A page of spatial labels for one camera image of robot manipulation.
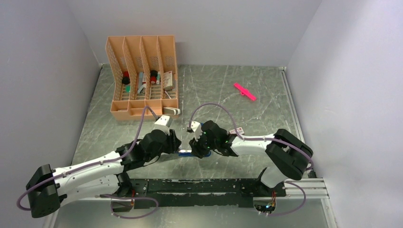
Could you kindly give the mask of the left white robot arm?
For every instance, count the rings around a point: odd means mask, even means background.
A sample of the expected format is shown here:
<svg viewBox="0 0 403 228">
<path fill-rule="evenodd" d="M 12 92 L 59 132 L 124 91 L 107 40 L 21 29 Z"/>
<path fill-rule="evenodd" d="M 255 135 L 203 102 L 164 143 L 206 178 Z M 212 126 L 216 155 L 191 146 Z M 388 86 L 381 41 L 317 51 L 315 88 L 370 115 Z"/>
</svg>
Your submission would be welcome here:
<svg viewBox="0 0 403 228">
<path fill-rule="evenodd" d="M 27 211 L 33 218 L 42 218 L 73 201 L 91 195 L 131 193 L 127 172 L 142 168 L 161 154 L 179 151 L 182 142 L 173 129 L 154 129 L 142 139 L 135 139 L 99 158 L 80 164 L 51 168 L 49 164 L 37 168 L 26 185 L 29 200 Z"/>
</svg>

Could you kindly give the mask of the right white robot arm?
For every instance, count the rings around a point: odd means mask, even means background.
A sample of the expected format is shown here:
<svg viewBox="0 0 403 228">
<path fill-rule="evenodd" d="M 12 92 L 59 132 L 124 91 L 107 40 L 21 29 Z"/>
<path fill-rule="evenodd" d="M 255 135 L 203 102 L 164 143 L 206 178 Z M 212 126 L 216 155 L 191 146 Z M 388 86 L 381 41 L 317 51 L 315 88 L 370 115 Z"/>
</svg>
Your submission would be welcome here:
<svg viewBox="0 0 403 228">
<path fill-rule="evenodd" d="M 313 151 L 304 142 L 285 129 L 263 136 L 245 136 L 238 131 L 230 133 L 214 121 L 191 122 L 187 128 L 193 134 L 189 145 L 191 154 L 198 158 L 209 152 L 221 156 L 266 155 L 273 162 L 258 177 L 256 189 L 259 195 L 269 196 L 275 187 L 287 180 L 298 181 L 304 172 L 313 166 Z"/>
</svg>

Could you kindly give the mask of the blue stapler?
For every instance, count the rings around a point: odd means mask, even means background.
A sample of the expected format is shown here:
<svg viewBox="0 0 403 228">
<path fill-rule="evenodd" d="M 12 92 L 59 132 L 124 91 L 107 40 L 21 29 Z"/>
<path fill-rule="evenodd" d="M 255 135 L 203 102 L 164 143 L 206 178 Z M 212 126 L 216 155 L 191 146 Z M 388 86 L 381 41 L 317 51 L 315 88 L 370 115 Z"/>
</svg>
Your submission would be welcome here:
<svg viewBox="0 0 403 228">
<path fill-rule="evenodd" d="M 178 151 L 178 156 L 180 157 L 198 157 L 198 158 L 204 158 L 204 157 L 210 157 L 211 156 L 211 151 L 209 151 L 207 154 L 205 155 L 194 155 L 192 154 L 191 150 L 186 150 L 186 149 L 180 149 Z"/>
</svg>

